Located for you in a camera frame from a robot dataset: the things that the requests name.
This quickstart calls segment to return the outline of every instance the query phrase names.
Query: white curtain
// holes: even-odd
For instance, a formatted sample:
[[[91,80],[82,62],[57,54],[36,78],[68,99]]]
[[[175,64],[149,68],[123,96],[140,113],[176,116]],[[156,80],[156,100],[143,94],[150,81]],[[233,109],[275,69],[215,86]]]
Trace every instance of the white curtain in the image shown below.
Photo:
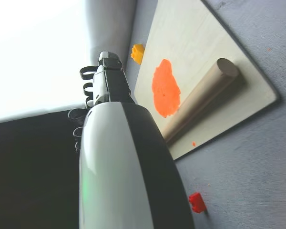
[[[0,121],[84,104],[84,2],[0,0]]]

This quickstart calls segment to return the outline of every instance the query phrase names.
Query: gray tabletop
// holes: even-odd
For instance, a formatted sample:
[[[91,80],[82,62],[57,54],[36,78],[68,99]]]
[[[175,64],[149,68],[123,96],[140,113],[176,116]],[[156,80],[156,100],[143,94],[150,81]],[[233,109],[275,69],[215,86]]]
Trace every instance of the gray tabletop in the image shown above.
[[[286,229],[286,0],[206,0],[281,99],[176,161],[186,193],[201,192],[197,229]],[[138,0],[131,44],[146,44],[157,1]],[[134,89],[139,65],[126,75]]]

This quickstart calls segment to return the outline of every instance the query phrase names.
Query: red plastic toy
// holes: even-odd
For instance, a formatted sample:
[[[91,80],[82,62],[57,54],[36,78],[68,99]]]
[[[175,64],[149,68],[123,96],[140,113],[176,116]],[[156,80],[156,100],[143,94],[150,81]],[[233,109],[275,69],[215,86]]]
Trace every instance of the red plastic toy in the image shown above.
[[[199,192],[195,192],[189,196],[189,202],[192,204],[192,210],[197,213],[201,213],[206,210],[204,200]]]

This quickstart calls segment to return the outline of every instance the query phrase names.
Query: wooden board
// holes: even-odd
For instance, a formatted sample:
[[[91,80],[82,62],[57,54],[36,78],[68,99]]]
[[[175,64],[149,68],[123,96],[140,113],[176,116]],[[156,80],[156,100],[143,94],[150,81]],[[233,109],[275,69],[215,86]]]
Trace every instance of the wooden board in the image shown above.
[[[196,147],[207,142],[274,102],[277,95],[201,1],[158,1],[134,96],[160,130],[172,118],[159,115],[153,103],[153,73],[161,60],[172,64],[182,103],[218,58],[231,60],[242,76],[169,145],[174,159],[193,150],[193,141]]]

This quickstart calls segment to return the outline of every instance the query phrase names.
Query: flattened orange play dough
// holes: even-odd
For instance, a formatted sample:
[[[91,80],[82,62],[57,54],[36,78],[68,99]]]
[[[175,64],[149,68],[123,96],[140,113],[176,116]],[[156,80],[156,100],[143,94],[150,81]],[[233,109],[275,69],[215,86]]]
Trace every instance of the flattened orange play dough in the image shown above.
[[[156,110],[166,118],[173,115],[180,105],[180,89],[172,74],[171,63],[163,59],[153,74],[153,103]]]

